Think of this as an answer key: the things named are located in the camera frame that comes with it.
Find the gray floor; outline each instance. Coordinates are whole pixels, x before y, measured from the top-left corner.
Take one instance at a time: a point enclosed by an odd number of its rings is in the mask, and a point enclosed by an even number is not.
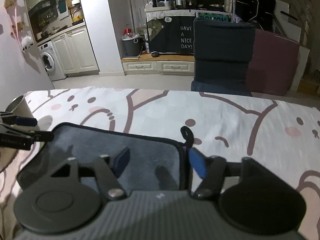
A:
[[[193,76],[169,76],[159,74],[108,76],[99,75],[70,77],[64,80],[54,81],[56,89],[83,88],[89,86],[106,88],[141,88],[159,90],[184,90],[190,91]],[[320,109],[320,97],[309,96],[302,93],[289,91],[284,97],[253,92],[257,98],[282,100],[304,106],[318,107]]]

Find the kitchen counter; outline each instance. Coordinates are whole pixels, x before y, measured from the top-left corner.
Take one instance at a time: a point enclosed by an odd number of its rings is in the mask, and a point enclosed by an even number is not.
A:
[[[59,35],[62,35],[64,33],[66,33],[66,32],[72,31],[72,30],[77,29],[77,28],[82,27],[82,26],[85,26],[85,22],[79,23],[79,24],[74,25],[74,26],[71,26],[71,27],[69,27],[69,28],[67,28],[67,29],[65,29],[65,30],[63,30],[61,32],[52,34],[51,36],[49,36],[48,38],[44,39],[43,41],[38,42],[37,43],[37,47],[42,45],[42,44],[44,44],[44,43],[46,43],[46,42],[48,42],[48,41],[50,41],[50,40],[52,40],[55,37],[58,37]]]

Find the bed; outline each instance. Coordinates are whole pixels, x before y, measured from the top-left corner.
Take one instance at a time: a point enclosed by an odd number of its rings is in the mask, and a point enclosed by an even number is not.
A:
[[[308,240],[319,239],[319,109],[235,95],[96,87],[33,91],[26,100],[42,130],[71,122],[184,141],[180,127],[186,125],[194,133],[194,147],[205,155],[229,162],[250,156],[296,188],[307,203],[299,232]],[[19,151],[0,173],[2,239],[19,233],[12,209],[21,192],[16,175],[39,147]],[[200,181],[194,173],[192,188]]]

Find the washing machine door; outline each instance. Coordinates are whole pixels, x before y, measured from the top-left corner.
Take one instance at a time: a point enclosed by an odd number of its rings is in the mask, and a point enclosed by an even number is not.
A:
[[[47,72],[52,72],[55,68],[55,63],[52,56],[48,52],[43,52],[41,57]]]

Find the shelf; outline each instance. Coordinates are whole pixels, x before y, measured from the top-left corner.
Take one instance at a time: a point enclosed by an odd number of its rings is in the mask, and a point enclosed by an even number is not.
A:
[[[167,11],[167,10],[171,10],[171,6],[161,6],[161,7],[144,9],[145,12]]]
[[[160,54],[159,57],[152,57],[151,53],[141,54],[139,59],[126,59],[123,58],[121,62],[136,62],[136,61],[195,61],[193,55],[180,55],[180,54]]]

